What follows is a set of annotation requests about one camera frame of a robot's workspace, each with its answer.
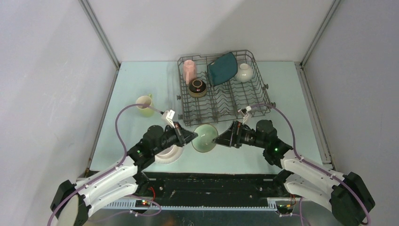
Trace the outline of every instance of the wire dish rack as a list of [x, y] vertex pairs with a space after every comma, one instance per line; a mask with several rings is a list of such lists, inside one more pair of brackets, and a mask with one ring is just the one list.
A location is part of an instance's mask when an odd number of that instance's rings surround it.
[[[238, 65], [246, 63], [254, 71], [253, 78], [248, 82], [231, 80], [211, 87], [207, 73], [209, 63], [221, 57], [223, 54], [183, 56], [177, 61], [179, 70], [180, 95], [178, 100], [182, 101], [183, 114], [179, 119], [186, 126], [199, 125], [203, 123], [218, 123], [220, 121], [236, 120], [240, 118], [238, 110], [246, 106], [266, 103], [275, 106], [267, 94], [268, 84], [264, 84], [254, 55], [249, 50], [231, 51]], [[194, 98], [188, 93], [188, 86], [183, 80], [183, 62], [192, 60], [197, 67], [197, 78], [203, 80], [207, 85], [207, 94], [204, 97]], [[252, 117], [264, 116], [270, 112], [270, 108], [257, 107], [250, 111]]]

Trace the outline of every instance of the white connector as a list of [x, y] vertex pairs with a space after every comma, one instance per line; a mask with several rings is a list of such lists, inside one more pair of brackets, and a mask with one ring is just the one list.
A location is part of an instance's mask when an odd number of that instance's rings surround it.
[[243, 110], [244, 110], [244, 108], [243, 109], [239, 109], [238, 112], [242, 116], [242, 124], [244, 125], [251, 118], [251, 115], [248, 112], [251, 111], [252, 108], [251, 108], [251, 106], [247, 106], [247, 107], [245, 107], [245, 110], [244, 111]]
[[175, 111], [172, 109], [166, 110], [162, 115], [162, 120], [166, 122], [167, 125], [171, 126], [172, 128], [175, 127], [173, 123], [173, 116], [175, 115]]

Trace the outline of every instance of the black bowl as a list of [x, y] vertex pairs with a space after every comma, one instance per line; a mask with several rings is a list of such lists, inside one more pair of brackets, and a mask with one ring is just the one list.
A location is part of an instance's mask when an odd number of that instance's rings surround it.
[[188, 85], [188, 93], [194, 98], [200, 98], [207, 94], [207, 85], [204, 81], [194, 79]]

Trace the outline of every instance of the black base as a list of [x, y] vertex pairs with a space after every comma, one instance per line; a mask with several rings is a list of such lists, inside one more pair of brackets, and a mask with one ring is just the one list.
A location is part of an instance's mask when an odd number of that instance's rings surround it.
[[[57, 208], [57, 206], [59, 206], [59, 204], [74, 191], [76, 191], [75, 186], [69, 180], [66, 180], [62, 184], [60, 184], [56, 192], [56, 195], [54, 196], [54, 199], [51, 202], [50, 205], [51, 211], [54, 211]], [[83, 201], [84, 198], [81, 195], [78, 195], [78, 197], [79, 197], [78, 215], [76, 217], [74, 226], [82, 226], [88, 219], [89, 209], [86, 207], [86, 204]], [[60, 213], [65, 207], [65, 205], [66, 204], [64, 204], [60, 208], [60, 210], [56, 213], [57, 218], [60, 216]]]
[[[276, 188], [274, 174], [145, 174], [150, 179], [148, 187], [155, 190], [155, 201], [163, 206], [264, 207], [268, 197], [289, 197]], [[152, 193], [147, 190], [137, 195]]]
[[[346, 183], [360, 198], [368, 212], [375, 206], [373, 197], [361, 177], [353, 172], [344, 175]], [[358, 226], [366, 217], [355, 197], [342, 185], [334, 186], [331, 193], [331, 212], [345, 226]]]

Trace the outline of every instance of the table surface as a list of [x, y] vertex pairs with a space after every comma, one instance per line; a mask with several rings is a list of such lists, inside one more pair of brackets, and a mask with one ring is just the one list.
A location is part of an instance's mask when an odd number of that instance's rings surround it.
[[[294, 62], [257, 62], [268, 94], [276, 107], [290, 120], [297, 150], [311, 160], [322, 163], [308, 109]], [[90, 169], [103, 170], [123, 155], [123, 148], [115, 133], [115, 118], [122, 108], [134, 104], [140, 96], [152, 94], [154, 107], [162, 111], [174, 109], [181, 114], [181, 101], [177, 62], [123, 62], [106, 112]], [[260, 119], [272, 120], [278, 136], [292, 145], [292, 135], [286, 121], [276, 111], [255, 117], [248, 125], [255, 128]], [[213, 124], [219, 134], [228, 129], [231, 121]], [[119, 119], [120, 135], [127, 148], [135, 145], [151, 125], [165, 126], [160, 114], [143, 117], [136, 107], [126, 110]], [[198, 126], [185, 127], [194, 131]], [[218, 173], [218, 174], [277, 174], [281, 171], [269, 165], [263, 150], [242, 146], [240, 149], [217, 145], [208, 153], [197, 152], [191, 144], [184, 147], [182, 156], [171, 164], [153, 163], [147, 172]]]

